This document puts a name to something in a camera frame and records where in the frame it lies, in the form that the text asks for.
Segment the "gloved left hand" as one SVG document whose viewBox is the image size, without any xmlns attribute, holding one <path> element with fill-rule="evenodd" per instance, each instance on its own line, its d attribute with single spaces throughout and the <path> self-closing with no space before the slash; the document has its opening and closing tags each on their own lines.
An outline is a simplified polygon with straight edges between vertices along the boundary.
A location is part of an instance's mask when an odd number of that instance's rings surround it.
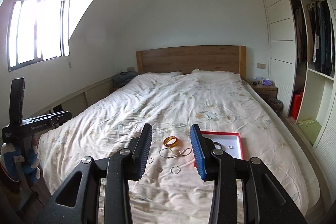
<svg viewBox="0 0 336 224">
<path fill-rule="evenodd" d="M 14 158 L 20 156 L 23 159 L 21 168 L 29 186 L 33 186 L 41 176 L 38 159 L 38 140 L 35 136 L 31 139 L 31 145 L 25 156 L 21 149 L 12 143 L 3 143 L 1 147 L 1 181 L 8 188 L 19 186 L 20 178 Z"/>
</svg>

